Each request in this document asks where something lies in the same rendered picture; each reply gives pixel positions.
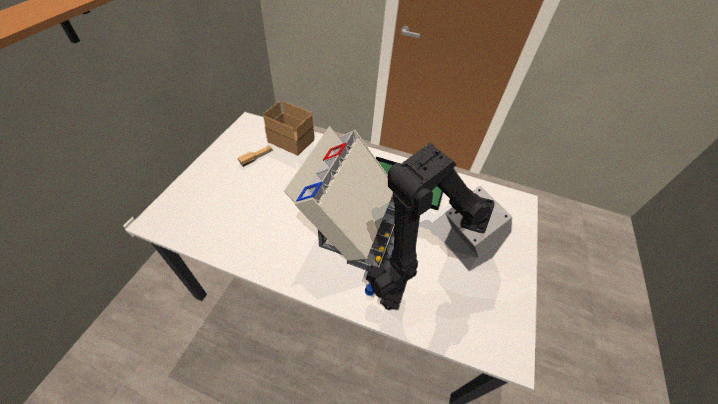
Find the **brown cardboard box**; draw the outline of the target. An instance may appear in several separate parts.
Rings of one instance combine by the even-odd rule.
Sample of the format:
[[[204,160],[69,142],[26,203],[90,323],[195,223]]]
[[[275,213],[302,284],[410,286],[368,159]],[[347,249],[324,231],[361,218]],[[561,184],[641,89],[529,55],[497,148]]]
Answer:
[[[267,142],[298,156],[314,141],[312,112],[282,102],[284,113],[280,101],[263,113]]]

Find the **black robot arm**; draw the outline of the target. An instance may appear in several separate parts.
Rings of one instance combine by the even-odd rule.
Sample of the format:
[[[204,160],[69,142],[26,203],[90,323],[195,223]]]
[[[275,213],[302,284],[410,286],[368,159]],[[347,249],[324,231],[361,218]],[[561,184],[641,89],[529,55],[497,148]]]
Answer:
[[[455,166],[452,159],[429,143],[404,162],[390,167],[388,187],[393,191],[395,204],[391,267],[385,270],[370,265],[366,276],[378,298],[388,293],[393,295],[396,287],[403,287],[406,281],[416,276],[420,215],[431,208],[432,190],[436,186],[450,198],[449,204],[456,210],[455,214],[462,215],[462,228],[485,233],[494,201],[474,194],[457,174]]]

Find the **green tray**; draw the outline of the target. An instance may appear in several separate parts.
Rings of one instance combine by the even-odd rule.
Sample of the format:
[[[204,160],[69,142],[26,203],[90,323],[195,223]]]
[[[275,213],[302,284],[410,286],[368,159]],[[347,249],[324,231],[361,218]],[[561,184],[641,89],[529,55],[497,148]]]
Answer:
[[[380,165],[382,166],[382,168],[385,170],[385,172],[387,173],[387,175],[388,175],[388,171],[389,171],[390,167],[391,167],[392,165],[394,165],[395,163],[398,163],[398,162],[394,162],[394,161],[387,160],[387,159],[384,159],[384,158],[380,158],[380,157],[377,157],[377,156],[376,156],[376,159],[377,159],[377,161],[380,163]],[[437,210],[437,211],[438,211],[439,206],[440,206],[440,203],[441,203],[443,191],[442,191],[438,186],[436,186],[436,187],[433,189],[432,192],[433,192],[433,199],[432,199],[431,209],[434,209],[434,210]]]

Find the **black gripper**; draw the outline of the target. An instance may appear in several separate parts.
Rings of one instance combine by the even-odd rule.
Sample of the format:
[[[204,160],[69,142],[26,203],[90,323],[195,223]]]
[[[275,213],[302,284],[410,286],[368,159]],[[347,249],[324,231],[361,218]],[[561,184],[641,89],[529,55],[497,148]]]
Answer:
[[[385,309],[387,309],[387,310],[399,310],[399,307],[400,307],[399,304],[401,303],[403,293],[405,291],[404,287],[406,288],[405,285],[403,287],[396,287],[393,295],[387,294],[386,296],[381,298],[380,304],[382,304],[385,307]]]

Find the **blue square funnel rim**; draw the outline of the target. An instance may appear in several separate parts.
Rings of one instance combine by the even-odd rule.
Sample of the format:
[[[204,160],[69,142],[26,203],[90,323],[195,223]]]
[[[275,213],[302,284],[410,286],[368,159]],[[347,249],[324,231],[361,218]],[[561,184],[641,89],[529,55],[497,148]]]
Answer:
[[[299,197],[297,198],[296,202],[297,202],[297,201],[304,200],[304,199],[308,199],[308,198],[311,198],[311,197],[314,197],[315,193],[317,192],[317,190],[319,189],[319,187],[320,187],[321,184],[322,184],[322,182],[319,182],[319,183],[316,183],[316,184],[313,184],[313,185],[306,186],[306,187],[303,189],[303,191],[301,192],[301,194],[299,195]],[[316,187],[315,190],[313,191],[312,195],[301,198],[302,195],[304,194],[304,192],[306,191],[306,189],[307,189],[307,188],[310,188],[310,187],[313,187],[313,186],[317,186],[317,187]]]

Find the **grey slanted cover panel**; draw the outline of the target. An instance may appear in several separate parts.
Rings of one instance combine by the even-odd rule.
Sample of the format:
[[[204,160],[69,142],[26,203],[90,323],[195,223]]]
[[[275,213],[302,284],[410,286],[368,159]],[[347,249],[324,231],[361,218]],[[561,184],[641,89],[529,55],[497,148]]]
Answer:
[[[343,143],[346,145],[339,155],[323,161],[331,148]],[[319,182],[322,184],[314,197],[296,202],[306,186]],[[385,270],[391,267],[393,191],[388,187],[387,173],[356,130],[338,137],[329,126],[283,192],[347,264],[366,271],[370,265]],[[386,233],[390,236],[384,236]],[[376,256],[381,257],[380,262]]]

